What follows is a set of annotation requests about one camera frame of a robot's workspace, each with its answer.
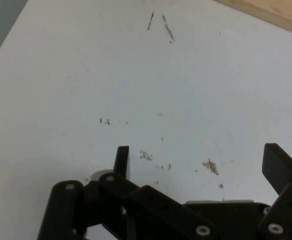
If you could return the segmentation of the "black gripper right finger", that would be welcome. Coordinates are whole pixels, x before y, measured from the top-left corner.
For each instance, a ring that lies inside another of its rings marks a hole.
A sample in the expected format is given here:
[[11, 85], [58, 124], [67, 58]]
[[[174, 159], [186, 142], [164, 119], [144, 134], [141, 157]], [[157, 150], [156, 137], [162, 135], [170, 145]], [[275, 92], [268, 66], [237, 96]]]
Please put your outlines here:
[[267, 143], [262, 173], [278, 197], [258, 230], [264, 240], [292, 240], [292, 158], [278, 144]]

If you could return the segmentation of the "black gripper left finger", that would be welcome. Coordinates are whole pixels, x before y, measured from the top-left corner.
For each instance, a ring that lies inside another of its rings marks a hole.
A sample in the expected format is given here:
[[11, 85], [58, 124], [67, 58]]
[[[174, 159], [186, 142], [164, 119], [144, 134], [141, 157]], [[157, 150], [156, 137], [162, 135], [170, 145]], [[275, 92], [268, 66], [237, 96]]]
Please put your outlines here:
[[83, 185], [53, 186], [38, 238], [83, 240], [102, 225], [119, 240], [214, 240], [216, 226], [156, 189], [127, 179], [129, 148], [117, 149], [111, 171]]

